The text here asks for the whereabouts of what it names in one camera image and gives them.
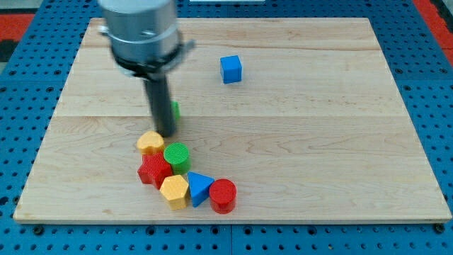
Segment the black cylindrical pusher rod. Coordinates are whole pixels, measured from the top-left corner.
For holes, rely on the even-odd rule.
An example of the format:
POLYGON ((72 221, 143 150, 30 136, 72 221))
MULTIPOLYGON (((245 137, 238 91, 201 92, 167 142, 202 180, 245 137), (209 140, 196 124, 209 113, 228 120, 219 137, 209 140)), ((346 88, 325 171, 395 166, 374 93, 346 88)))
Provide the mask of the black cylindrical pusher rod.
POLYGON ((171 137, 176 133, 176 119, 166 75, 148 74, 144 80, 144 88, 156 131, 162 137, 171 137))

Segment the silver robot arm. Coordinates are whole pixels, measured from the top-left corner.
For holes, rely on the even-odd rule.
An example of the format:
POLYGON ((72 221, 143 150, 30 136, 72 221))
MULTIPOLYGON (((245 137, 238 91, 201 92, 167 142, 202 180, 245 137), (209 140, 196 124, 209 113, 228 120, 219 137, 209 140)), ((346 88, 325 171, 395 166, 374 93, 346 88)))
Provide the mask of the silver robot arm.
POLYGON ((163 137, 176 133, 167 74, 195 47, 179 31, 172 0, 99 0, 105 19, 101 32, 110 40, 121 70, 144 82, 155 130, 163 137))

